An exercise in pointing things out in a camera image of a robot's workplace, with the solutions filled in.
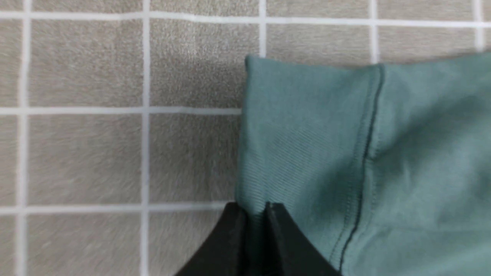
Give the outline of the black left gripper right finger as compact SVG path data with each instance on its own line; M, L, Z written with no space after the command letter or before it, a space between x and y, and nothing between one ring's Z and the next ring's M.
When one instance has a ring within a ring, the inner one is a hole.
M340 276L281 203L265 205L266 276Z

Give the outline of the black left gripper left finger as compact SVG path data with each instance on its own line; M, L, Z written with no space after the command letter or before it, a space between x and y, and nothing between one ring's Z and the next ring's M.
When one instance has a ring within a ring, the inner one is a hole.
M176 275L243 276L246 230L246 212L237 203L228 202L207 239Z

